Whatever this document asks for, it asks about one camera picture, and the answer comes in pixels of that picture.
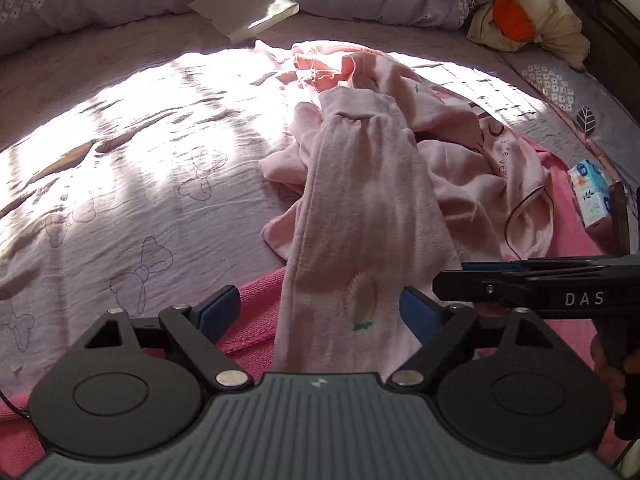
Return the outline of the person's hand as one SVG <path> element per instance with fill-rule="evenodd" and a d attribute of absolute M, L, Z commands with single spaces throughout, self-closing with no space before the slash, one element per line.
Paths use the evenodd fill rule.
<path fill-rule="evenodd" d="M 611 393 L 614 413 L 624 414 L 627 404 L 623 393 L 626 384 L 625 375 L 617 368 L 608 365 L 608 360 L 606 359 L 599 335 L 595 336 L 591 341 L 590 352 L 594 372 L 608 387 L 608 391 Z"/>

